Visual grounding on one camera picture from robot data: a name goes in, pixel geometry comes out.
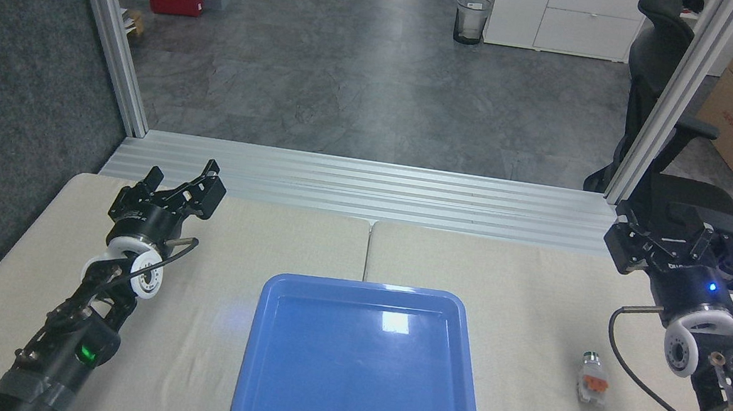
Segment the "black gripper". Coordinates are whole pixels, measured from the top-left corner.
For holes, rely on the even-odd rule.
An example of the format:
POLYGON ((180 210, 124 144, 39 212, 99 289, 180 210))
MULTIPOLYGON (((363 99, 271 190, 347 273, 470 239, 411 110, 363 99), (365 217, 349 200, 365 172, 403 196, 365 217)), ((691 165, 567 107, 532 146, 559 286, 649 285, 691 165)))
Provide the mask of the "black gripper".
MULTIPOLYGON (((673 252, 657 235, 639 223, 630 203, 620 202, 617 219, 604 235, 614 265, 622 275, 650 268, 653 258, 670 261, 673 252)), ((652 265, 650 287, 662 326, 703 309, 716 309, 733 318, 733 299, 727 283, 733 280, 733 237, 702 224, 690 251, 695 262, 705 265, 652 265)))
POLYGON ((200 176, 176 188, 158 191, 157 205, 142 203, 151 198, 163 180, 161 169, 153 166, 145 178, 134 186, 121 188, 115 197, 109 208, 114 225, 105 242, 129 236, 167 251, 167 241, 181 236, 184 218, 198 215, 203 221, 210 219, 226 196, 219 172, 217 161, 210 158, 200 176))

